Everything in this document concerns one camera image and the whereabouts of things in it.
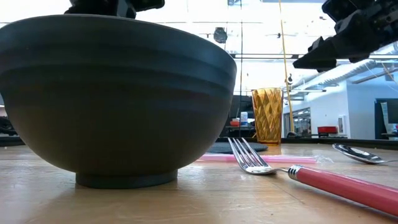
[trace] red fork handle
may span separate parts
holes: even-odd
[[[303,184],[398,216],[398,189],[310,167],[292,166],[288,173]]]

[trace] wooden table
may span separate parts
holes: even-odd
[[[369,149],[386,159],[397,151]],[[370,166],[319,144],[284,144],[266,154],[329,157],[313,164],[398,188],[398,163]],[[397,223],[398,218],[290,180],[284,173],[255,176],[235,163],[196,162],[178,181],[136,190],[75,185],[28,147],[0,148],[0,223]]]

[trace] fork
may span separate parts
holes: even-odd
[[[398,216],[398,189],[300,165],[273,169],[244,138],[242,141],[246,147],[234,138],[228,138],[228,141],[239,166],[249,174],[267,175],[283,171],[303,184]]]

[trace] bowl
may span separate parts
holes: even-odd
[[[195,35],[57,15],[0,29],[0,92],[22,140],[80,185],[163,184],[216,141],[236,64]]]

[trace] black mat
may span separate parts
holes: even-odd
[[[249,145],[257,152],[265,151],[268,149],[268,146],[266,146],[265,144],[249,142]],[[216,142],[209,148],[207,153],[232,154],[232,149],[228,142]]]

